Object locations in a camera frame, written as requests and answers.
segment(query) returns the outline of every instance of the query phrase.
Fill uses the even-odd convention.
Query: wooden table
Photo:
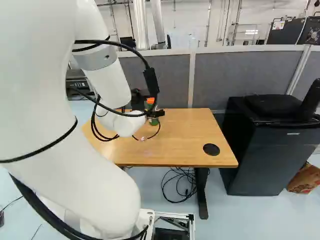
[[[209,168],[236,168],[237,159],[210,109],[165,109],[165,116],[159,120],[160,132],[146,141],[128,137],[101,142],[92,134],[90,121],[83,125],[82,131],[98,152],[118,166],[195,168],[199,215],[207,219],[205,187]],[[97,120],[96,125],[105,136],[115,135],[104,129]],[[158,126],[146,123],[135,136],[138,139],[148,137],[157,129]],[[204,152],[203,146],[209,143],[219,147],[219,155],[211,156]]]

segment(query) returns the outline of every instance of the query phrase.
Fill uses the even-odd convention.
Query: light blue floor
[[[71,102],[79,125],[90,117],[91,102]],[[312,155],[309,162],[320,167],[320,154]],[[142,207],[155,211],[198,214],[196,196],[179,204],[167,202],[161,192],[161,179],[167,168],[133,167],[127,169],[137,183]],[[175,185],[170,185],[168,196],[176,197]],[[19,197],[5,169],[0,167],[0,205]],[[228,196],[217,169],[211,169],[206,185],[209,219],[196,217],[197,240],[314,240],[319,238],[320,187],[309,195],[283,190],[279,196]],[[0,228],[0,240],[66,239],[51,228],[33,211],[24,199],[5,210],[5,225]]]

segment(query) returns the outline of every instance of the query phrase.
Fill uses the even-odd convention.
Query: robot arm
[[[76,16],[76,40],[105,40],[109,33],[100,11],[93,0],[78,0]],[[72,54],[89,81],[101,96],[101,103],[116,109],[127,105],[131,91],[112,45],[75,44]],[[140,111],[129,114],[138,115]],[[131,137],[146,122],[145,116],[125,117],[108,112],[98,106],[96,116],[109,130],[120,137]]]
[[[65,93],[76,22],[82,24],[76,28],[77,39],[108,36],[94,6],[92,0],[17,0],[1,6],[0,21],[10,25],[2,29],[0,39],[5,46],[0,57],[5,99],[0,102],[5,116],[0,118],[0,164],[38,196],[113,239],[132,231],[140,211],[139,189],[88,143]],[[90,53],[105,49],[100,45],[74,55],[90,58]],[[78,62],[84,68],[86,61]],[[89,66],[85,73],[107,106],[117,108],[130,100],[118,59],[96,69]],[[123,119],[112,122],[126,122]]]

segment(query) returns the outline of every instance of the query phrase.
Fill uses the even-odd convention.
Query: gray partition wall
[[[193,108],[224,110],[229,97],[285,94],[302,50],[195,55]]]
[[[292,95],[297,99],[303,100],[311,84],[318,78],[320,78],[320,51],[312,51]]]
[[[160,108],[187,108],[189,90],[190,55],[145,56],[155,69],[160,88],[158,106]],[[138,57],[119,57],[126,79],[131,89],[147,89],[143,65]]]

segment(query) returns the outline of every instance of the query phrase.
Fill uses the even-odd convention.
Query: cubicle partition
[[[308,58],[301,69],[301,75],[293,89],[292,95],[303,100],[313,81],[318,78],[320,78],[320,46],[310,46]]]
[[[229,97],[285,94],[303,46],[233,46],[195,55],[194,108],[224,110]]]
[[[189,92],[190,55],[186,51],[141,51],[149,65],[155,69],[160,93],[160,108],[187,108]],[[131,52],[119,53],[120,63],[131,89],[147,89],[140,58]]]
[[[155,68],[160,107],[223,111],[232,96],[285,94],[304,51],[302,45],[251,45],[141,54]],[[145,89],[141,60],[131,52],[118,55],[130,87]]]

